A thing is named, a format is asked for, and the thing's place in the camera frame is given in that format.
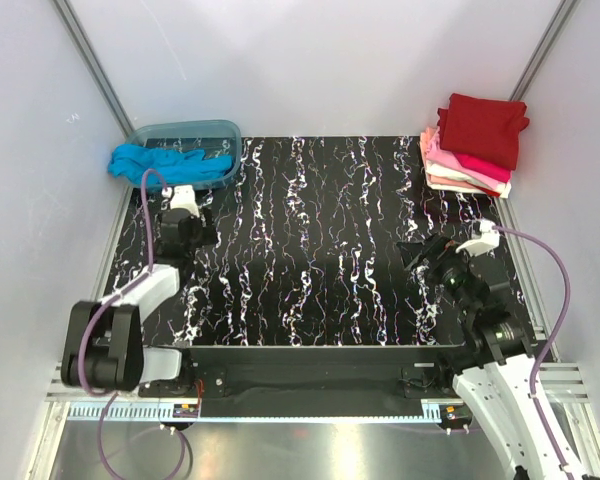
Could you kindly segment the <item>dark red t shirt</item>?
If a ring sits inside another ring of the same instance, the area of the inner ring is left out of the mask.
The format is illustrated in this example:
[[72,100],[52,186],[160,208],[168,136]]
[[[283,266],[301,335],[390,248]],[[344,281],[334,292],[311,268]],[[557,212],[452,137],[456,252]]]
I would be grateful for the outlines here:
[[526,113],[527,105],[521,101],[453,93],[448,106],[437,110],[441,147],[514,171],[519,136],[530,124]]

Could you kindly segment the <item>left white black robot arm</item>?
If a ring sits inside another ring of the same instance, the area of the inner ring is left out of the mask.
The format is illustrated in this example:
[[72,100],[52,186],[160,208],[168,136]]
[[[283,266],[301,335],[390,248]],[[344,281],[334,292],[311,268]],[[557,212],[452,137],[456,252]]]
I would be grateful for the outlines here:
[[118,292],[72,307],[60,367],[65,386],[130,392],[146,381],[142,323],[190,280],[196,251],[217,242],[211,210],[205,207],[197,214],[168,209],[160,215],[159,230],[153,265]]

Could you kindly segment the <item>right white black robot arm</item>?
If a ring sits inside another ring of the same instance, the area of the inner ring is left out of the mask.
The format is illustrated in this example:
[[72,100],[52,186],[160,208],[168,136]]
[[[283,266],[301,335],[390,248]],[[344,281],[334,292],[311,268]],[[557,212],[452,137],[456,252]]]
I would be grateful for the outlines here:
[[465,344],[442,357],[435,387],[469,408],[510,478],[589,479],[540,382],[529,335],[507,308],[508,280],[479,265],[498,244],[497,234],[481,234],[397,245],[405,269],[441,288],[459,313]]

